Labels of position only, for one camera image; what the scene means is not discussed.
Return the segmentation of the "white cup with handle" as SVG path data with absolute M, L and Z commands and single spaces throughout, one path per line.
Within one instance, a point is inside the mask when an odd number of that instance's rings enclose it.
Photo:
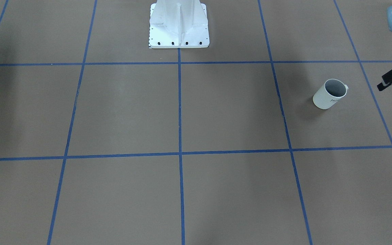
M 328 79 L 312 97 L 314 105 L 327 110 L 346 96 L 349 87 L 338 79 Z

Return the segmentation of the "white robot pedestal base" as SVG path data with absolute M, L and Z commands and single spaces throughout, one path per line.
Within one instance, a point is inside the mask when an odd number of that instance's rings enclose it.
M 199 0 L 157 0 L 150 6 L 148 47 L 208 48 L 207 7 Z

